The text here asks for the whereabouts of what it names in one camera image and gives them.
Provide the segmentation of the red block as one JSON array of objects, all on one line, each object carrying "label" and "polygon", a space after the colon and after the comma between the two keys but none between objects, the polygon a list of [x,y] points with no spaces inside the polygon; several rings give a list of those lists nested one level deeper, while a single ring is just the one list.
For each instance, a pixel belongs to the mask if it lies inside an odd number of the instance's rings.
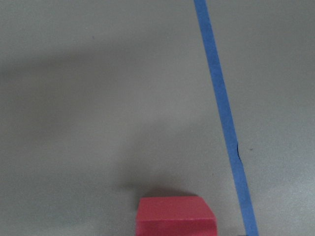
[{"label": "red block", "polygon": [[199,196],[141,198],[137,236],[217,236],[217,220]]}]

